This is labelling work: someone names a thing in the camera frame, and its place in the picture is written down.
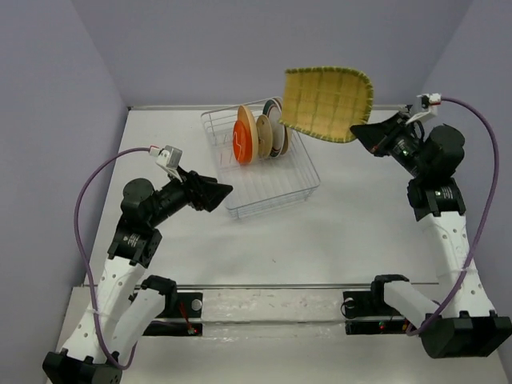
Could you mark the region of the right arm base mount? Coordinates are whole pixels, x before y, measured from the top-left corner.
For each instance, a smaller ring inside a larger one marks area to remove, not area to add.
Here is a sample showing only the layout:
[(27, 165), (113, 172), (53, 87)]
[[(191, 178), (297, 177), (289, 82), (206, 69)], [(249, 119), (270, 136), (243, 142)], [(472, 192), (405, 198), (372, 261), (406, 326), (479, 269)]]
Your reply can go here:
[(404, 317), (387, 304), (375, 305), (368, 290), (348, 290), (342, 295), (340, 311), (345, 318), (347, 335), (405, 333)]

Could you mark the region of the yellow bamboo-pattern rectangular plate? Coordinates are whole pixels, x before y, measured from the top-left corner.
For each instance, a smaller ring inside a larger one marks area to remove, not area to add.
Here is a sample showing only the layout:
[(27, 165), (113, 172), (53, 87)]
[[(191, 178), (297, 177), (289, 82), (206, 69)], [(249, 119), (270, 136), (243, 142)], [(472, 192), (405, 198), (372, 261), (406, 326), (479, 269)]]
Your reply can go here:
[(285, 71), (279, 122), (301, 134), (332, 143), (355, 140), (350, 128), (368, 122), (374, 87), (360, 70), (338, 66)]

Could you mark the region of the orange translucent plate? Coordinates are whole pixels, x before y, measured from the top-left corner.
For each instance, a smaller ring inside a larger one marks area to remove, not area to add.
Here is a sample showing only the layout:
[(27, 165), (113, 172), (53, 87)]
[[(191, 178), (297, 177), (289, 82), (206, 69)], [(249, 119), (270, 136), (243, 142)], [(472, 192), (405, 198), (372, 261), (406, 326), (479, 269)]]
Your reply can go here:
[(250, 130), (241, 120), (237, 120), (234, 124), (232, 147), (234, 157), (239, 164), (251, 163), (253, 154), (252, 138)]

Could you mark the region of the small cream plate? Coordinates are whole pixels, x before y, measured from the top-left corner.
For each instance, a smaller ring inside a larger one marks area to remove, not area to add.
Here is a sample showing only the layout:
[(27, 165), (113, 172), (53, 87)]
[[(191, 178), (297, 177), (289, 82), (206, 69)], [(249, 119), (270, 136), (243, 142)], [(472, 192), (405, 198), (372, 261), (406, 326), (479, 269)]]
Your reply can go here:
[(260, 115), (256, 121), (258, 131), (258, 156), (268, 158), (273, 147), (273, 129), (268, 117)]

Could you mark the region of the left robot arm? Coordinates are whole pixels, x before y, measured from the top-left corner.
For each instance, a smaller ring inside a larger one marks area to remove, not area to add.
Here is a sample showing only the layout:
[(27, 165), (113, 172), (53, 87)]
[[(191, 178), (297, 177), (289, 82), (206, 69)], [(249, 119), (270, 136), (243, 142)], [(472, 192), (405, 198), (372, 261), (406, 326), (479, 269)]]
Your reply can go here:
[(186, 206), (211, 212), (232, 190), (216, 178), (184, 170), (160, 190), (144, 178), (125, 185), (122, 216), (102, 275), (90, 284), (90, 304), (62, 349), (49, 352), (42, 364), (52, 383), (121, 381), (146, 328), (177, 306), (175, 281), (145, 275), (162, 240), (158, 225)]

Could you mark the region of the tan round plate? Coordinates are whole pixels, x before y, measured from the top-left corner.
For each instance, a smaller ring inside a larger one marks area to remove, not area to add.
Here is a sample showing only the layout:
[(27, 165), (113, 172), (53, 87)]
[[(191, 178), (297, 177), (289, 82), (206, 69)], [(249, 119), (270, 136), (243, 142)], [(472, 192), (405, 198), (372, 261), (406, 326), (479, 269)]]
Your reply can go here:
[(253, 147), (253, 154), (252, 154), (251, 162), (253, 162), (258, 156), (258, 131), (257, 131), (254, 116), (248, 106), (241, 105), (238, 108), (237, 120), (243, 121), (245, 126), (250, 130), (250, 136), (252, 138), (252, 147)]

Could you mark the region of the beige plate with leaf design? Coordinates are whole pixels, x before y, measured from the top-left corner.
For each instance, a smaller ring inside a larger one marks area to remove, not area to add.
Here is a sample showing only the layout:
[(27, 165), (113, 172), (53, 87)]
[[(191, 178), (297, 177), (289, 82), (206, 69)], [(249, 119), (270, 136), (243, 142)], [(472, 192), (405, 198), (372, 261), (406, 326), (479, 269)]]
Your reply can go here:
[[(279, 113), (281, 114), (282, 113), (281, 102), (279, 101), (278, 98), (274, 98), (274, 101), (277, 103)], [(280, 155), (284, 155), (288, 152), (288, 150), (290, 148), (290, 136), (291, 136), (290, 128), (287, 126), (284, 126), (284, 142), (282, 144), (282, 149), (281, 149)]]

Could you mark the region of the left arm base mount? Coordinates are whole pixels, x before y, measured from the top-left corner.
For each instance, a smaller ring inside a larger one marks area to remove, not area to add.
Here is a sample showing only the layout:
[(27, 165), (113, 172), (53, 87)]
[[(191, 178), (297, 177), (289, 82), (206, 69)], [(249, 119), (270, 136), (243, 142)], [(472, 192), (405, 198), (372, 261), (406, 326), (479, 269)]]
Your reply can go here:
[(172, 306), (167, 303), (151, 324), (144, 336), (149, 337), (201, 337), (203, 293), (199, 291), (178, 292), (178, 299)]

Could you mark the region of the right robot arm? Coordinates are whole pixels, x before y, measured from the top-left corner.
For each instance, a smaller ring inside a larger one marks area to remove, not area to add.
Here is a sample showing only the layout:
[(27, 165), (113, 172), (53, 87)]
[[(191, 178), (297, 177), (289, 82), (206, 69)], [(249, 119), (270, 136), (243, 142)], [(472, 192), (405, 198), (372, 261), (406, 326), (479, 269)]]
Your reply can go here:
[(402, 113), (350, 131), (373, 156), (390, 156), (411, 174), (408, 201), (430, 244), (445, 297), (436, 302), (405, 276), (380, 274), (368, 291), (344, 294), (346, 316), (353, 321), (399, 314), (404, 333), (417, 334), (431, 358), (489, 356), (511, 335), (511, 320), (497, 314), (470, 258), (466, 206), (454, 179), (465, 156), (464, 136), (446, 124), (425, 134), (420, 122)]

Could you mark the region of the white plate with green rim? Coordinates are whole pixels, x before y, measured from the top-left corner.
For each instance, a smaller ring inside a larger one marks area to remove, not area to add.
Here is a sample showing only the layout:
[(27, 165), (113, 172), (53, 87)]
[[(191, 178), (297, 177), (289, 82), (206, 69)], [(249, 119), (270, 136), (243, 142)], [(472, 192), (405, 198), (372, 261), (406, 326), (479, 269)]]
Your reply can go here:
[(273, 98), (266, 101), (266, 104), (263, 107), (263, 114), (268, 117), (272, 125), (274, 138), (270, 157), (276, 158), (280, 156), (282, 144), (284, 142), (284, 125), (279, 122), (282, 114), (279, 113), (277, 103)]

